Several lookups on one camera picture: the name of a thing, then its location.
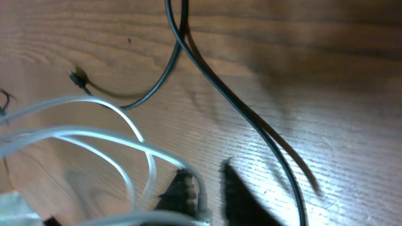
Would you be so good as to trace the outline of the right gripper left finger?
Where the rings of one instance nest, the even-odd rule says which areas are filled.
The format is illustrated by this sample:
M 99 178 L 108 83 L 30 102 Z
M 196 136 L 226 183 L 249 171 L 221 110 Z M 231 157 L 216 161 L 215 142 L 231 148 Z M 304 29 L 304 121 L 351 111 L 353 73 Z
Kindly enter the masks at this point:
M 195 191 L 193 174 L 178 169 L 172 182 L 164 193 L 158 196 L 155 210 L 182 213 L 195 218 L 198 210 L 198 194 Z

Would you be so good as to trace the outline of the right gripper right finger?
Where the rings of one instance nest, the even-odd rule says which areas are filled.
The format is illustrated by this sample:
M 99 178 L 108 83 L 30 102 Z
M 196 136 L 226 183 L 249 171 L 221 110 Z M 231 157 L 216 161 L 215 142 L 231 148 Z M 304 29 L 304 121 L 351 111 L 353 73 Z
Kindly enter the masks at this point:
M 281 226 L 253 197 L 231 161 L 221 167 L 222 216 L 228 226 Z

